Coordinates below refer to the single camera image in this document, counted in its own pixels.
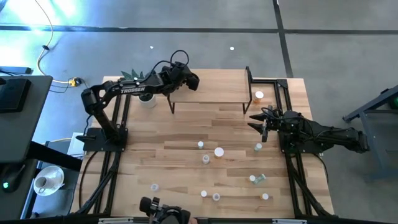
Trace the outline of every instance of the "green plant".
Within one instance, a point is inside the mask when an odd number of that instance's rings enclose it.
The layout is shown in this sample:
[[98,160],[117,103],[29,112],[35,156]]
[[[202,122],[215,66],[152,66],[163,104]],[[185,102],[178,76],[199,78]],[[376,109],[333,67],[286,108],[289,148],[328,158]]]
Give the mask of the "green plant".
[[136,73],[136,71],[134,71],[134,69],[131,69],[131,74],[128,74],[127,72],[121,71],[124,78],[127,80],[133,80],[134,78],[138,78],[138,80],[141,80],[144,78],[144,74],[143,72],[140,72],[140,74],[138,75]]

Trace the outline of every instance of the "wooden table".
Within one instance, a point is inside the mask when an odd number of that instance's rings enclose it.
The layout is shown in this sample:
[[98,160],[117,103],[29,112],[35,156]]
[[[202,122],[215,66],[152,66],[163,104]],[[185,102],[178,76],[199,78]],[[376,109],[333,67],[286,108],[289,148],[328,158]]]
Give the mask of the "wooden table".
[[[104,77],[104,81],[118,78]],[[287,80],[293,109],[312,119],[304,80]],[[254,152],[261,137],[246,124],[249,115],[260,113],[261,107],[276,106],[271,85],[253,84],[252,92],[258,90],[263,91],[264,98],[261,104],[252,104],[247,115],[242,114],[241,105],[200,103],[182,103],[178,113],[172,114],[164,96],[157,95],[157,106],[151,109],[141,107],[137,98],[132,97],[127,120],[129,139],[121,156],[112,216],[143,217],[145,214],[139,211],[141,197],[156,196],[161,203],[191,211],[193,217],[293,217],[286,164],[276,132],[269,133],[262,151]],[[113,108],[114,99],[105,109],[109,117]],[[198,141],[205,143],[204,149],[197,148]],[[216,147],[224,149],[222,159],[214,159]],[[208,165],[201,162],[205,154],[210,155]],[[90,155],[85,156],[81,170]],[[88,166],[82,186],[83,203],[98,185],[103,156],[103,152],[97,153]],[[311,154],[303,154],[303,164],[308,187],[324,208],[333,213],[322,163]],[[250,183],[249,176],[259,174],[265,174],[267,179],[258,185]],[[160,190],[152,192],[151,184],[159,184]],[[206,198],[200,196],[202,190],[208,192]],[[219,202],[211,199],[216,192],[221,195]],[[260,199],[263,193],[269,194],[268,200]],[[301,191],[297,193],[304,211]],[[77,209],[76,190],[71,211]]]

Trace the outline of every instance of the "white bottle cap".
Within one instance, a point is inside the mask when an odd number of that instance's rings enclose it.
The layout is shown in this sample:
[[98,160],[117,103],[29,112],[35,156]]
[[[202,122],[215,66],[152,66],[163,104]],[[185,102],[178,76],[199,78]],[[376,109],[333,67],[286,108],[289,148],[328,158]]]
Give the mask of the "white bottle cap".
[[269,198],[269,196],[268,196],[268,194],[264,193],[263,195],[261,195],[261,198],[264,200],[267,200]]
[[220,200],[220,194],[219,193],[215,193],[215,194],[213,194],[213,200],[215,201],[215,202],[218,202],[219,200]]
[[257,91],[255,96],[257,99],[262,99],[264,97],[264,94],[261,91]]
[[207,155],[204,155],[203,158],[201,159],[201,161],[202,161],[204,164],[208,164],[208,163],[210,162],[210,157],[207,156]]
[[216,157],[221,157],[221,156],[223,156],[223,155],[224,155],[224,149],[223,149],[222,147],[217,147],[217,148],[214,150],[214,155],[215,155]]
[[157,184],[152,184],[152,185],[150,186],[150,190],[151,190],[151,191],[154,191],[154,192],[158,191],[158,190],[159,190],[159,185],[157,185]]

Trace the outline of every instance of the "white cup on saucer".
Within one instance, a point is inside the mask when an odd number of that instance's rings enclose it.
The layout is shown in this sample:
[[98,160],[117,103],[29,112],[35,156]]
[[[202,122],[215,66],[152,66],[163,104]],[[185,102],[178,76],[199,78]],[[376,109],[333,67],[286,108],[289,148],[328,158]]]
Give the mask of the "white cup on saucer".
[[54,187],[54,182],[48,177],[39,177],[35,179],[34,184],[39,189],[39,193],[43,193],[46,189]]

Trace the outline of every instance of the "orange cup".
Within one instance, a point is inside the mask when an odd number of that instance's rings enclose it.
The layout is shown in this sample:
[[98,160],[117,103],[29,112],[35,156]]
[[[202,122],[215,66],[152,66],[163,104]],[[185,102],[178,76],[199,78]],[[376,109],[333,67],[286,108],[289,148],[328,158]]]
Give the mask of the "orange cup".
[[264,94],[261,92],[261,91],[257,91],[255,94],[254,94],[254,103],[260,103],[260,101],[261,101],[261,99],[263,99],[263,97],[264,97]]

